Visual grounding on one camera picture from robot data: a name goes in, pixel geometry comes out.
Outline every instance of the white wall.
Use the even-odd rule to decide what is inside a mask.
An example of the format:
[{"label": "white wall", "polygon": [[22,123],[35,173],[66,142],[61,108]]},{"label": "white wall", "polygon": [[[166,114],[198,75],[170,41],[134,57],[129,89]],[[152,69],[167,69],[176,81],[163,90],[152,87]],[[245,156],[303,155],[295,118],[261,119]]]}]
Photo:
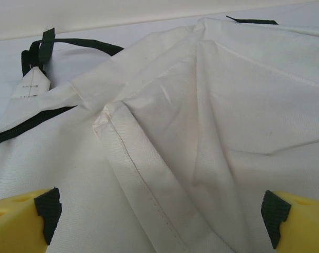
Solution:
[{"label": "white wall", "polygon": [[315,0],[0,0],[0,40]]}]

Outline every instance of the white fabric bag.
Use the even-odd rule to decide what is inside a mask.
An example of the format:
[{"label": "white fabric bag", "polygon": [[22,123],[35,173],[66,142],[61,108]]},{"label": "white fabric bag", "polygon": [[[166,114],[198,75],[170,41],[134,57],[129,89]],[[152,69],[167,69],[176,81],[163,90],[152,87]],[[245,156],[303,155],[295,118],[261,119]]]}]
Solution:
[{"label": "white fabric bag", "polygon": [[0,144],[0,198],[60,189],[48,252],[273,252],[265,191],[319,200],[319,29],[205,19],[150,34],[12,98],[0,132],[75,105]]}]

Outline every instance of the black webbing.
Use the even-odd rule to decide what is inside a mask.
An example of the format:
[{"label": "black webbing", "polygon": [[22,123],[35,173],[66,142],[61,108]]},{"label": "black webbing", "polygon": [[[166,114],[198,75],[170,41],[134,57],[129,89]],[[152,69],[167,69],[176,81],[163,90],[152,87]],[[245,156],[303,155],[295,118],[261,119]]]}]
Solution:
[{"label": "black webbing", "polygon": [[274,20],[239,20],[237,18],[226,16],[227,18],[230,18],[231,20],[234,20],[238,23],[248,23],[248,24],[264,24],[264,25],[277,25]]},{"label": "black webbing", "polygon": [[60,115],[61,113],[64,113],[70,109],[74,108],[74,106],[72,107],[62,107],[62,108],[58,108],[58,109],[53,109],[53,110],[46,110],[46,111],[42,111],[39,112],[37,115],[32,116],[30,119],[22,122],[21,124],[7,130],[4,132],[0,133],[0,143],[10,140],[12,138],[15,138],[21,134],[23,134],[24,132],[33,129],[34,127],[40,125],[41,123],[52,119],[55,116]]},{"label": "black webbing", "polygon": [[120,46],[111,45],[97,40],[86,40],[82,38],[55,38],[55,29],[53,28],[43,33],[42,40],[33,42],[29,50],[22,52],[21,64],[23,76],[36,66],[43,71],[43,65],[47,63],[52,56],[55,42],[95,48],[111,56],[123,50]]}]

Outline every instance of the black corner piece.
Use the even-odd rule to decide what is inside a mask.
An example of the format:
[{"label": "black corner piece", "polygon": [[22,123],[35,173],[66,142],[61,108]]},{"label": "black corner piece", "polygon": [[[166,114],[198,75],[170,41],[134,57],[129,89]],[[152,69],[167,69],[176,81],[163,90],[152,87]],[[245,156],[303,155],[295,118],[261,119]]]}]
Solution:
[{"label": "black corner piece", "polygon": [[280,224],[287,220],[290,210],[291,205],[289,203],[271,191],[266,191],[261,214],[274,249],[276,249],[281,237]]},{"label": "black corner piece", "polygon": [[278,25],[274,20],[239,20],[237,18],[232,18],[229,16],[226,16],[227,18],[230,18],[231,20],[234,20],[238,23],[247,23],[247,24],[263,24],[263,25]]},{"label": "black corner piece", "polygon": [[34,199],[37,213],[44,221],[43,235],[47,245],[52,241],[54,231],[61,216],[60,192],[54,188]]}]

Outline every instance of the stitching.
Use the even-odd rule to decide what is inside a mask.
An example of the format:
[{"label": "stitching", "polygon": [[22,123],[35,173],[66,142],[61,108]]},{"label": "stitching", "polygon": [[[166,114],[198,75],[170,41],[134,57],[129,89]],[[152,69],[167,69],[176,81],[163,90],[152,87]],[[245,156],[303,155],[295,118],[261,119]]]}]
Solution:
[{"label": "stitching", "polygon": [[30,85],[29,85],[29,86],[30,86],[30,89],[29,89],[28,97],[31,96],[32,84],[33,84],[33,82],[34,82],[34,73],[35,73],[35,70],[33,70],[32,81],[31,81],[31,83],[30,83]]},{"label": "stitching", "polygon": [[143,188],[145,189],[145,191],[152,196],[150,199],[153,201],[153,204],[154,204],[156,207],[158,206],[157,211],[160,213],[162,219],[165,220],[165,223],[166,223],[166,225],[168,226],[168,228],[170,229],[170,231],[172,232],[172,235],[177,239],[178,244],[180,245],[181,249],[182,249],[184,252],[190,252],[190,251],[186,248],[185,244],[182,242],[182,240],[181,240],[180,236],[178,235],[178,233],[176,232],[176,230],[173,229],[173,225],[172,225],[171,221],[166,217],[163,208],[161,207],[161,205],[159,204],[158,200],[155,198],[155,196],[153,195],[153,193],[151,192],[151,190],[150,190],[149,187],[147,186],[147,184],[146,184],[146,182],[145,182],[143,176],[141,175],[141,173],[140,173],[139,170],[137,169],[136,165],[134,164],[134,162],[133,162],[131,156],[129,155],[128,150],[127,150],[127,148],[126,148],[126,146],[125,146],[125,144],[124,144],[124,142],[123,142],[121,136],[118,134],[118,132],[117,132],[116,128],[114,127],[113,123],[111,122],[111,120],[109,120],[109,123],[111,124],[112,129],[114,130],[114,132],[115,132],[116,135],[118,136],[118,139],[119,139],[119,141],[121,142],[121,145],[122,145],[122,147],[123,147],[124,153],[126,154],[127,158],[129,158],[129,159],[127,159],[127,161],[129,162],[130,166],[132,166],[132,167],[134,168],[134,172],[138,175],[138,178],[139,178],[139,180],[140,180],[140,183],[143,185]]},{"label": "stitching", "polygon": [[274,71],[274,72],[280,73],[282,75],[289,75],[289,76],[294,77],[296,79],[301,79],[301,80],[304,81],[303,82],[304,85],[308,85],[308,86],[311,86],[311,87],[319,88],[319,82],[317,82],[317,81],[307,79],[305,77],[299,76],[299,75],[294,74],[292,72],[284,71],[282,69],[279,69],[278,67],[269,65],[268,63],[264,63],[264,62],[258,61],[256,59],[248,58],[248,57],[246,57],[244,55],[241,55],[241,54],[233,51],[232,49],[229,49],[228,47],[220,44],[219,42],[216,42],[216,41],[213,41],[213,40],[210,40],[210,41],[214,42],[217,46],[223,48],[228,53],[233,54],[233,55],[235,55],[235,56],[237,56],[239,58],[242,58],[242,59],[244,59],[244,60],[246,60],[248,62],[251,62],[252,64],[258,65],[258,66],[260,66],[260,67],[262,67],[264,69],[270,70],[270,71]]},{"label": "stitching", "polygon": [[131,93],[129,96],[127,96],[125,99],[129,99],[135,95],[137,95],[142,89],[144,89],[146,86],[148,86],[149,84],[151,84],[155,79],[157,78],[161,78],[162,76],[164,76],[167,72],[169,72],[170,70],[172,70],[175,66],[177,66],[178,64],[182,63],[184,60],[182,61],[178,61],[176,62],[174,65],[172,65],[171,67],[169,67],[168,69],[166,69],[164,72],[162,72],[160,75],[155,76],[154,78],[152,78],[150,81],[148,81],[146,84],[144,84],[142,87],[140,87],[137,91],[134,91],[133,93]]}]

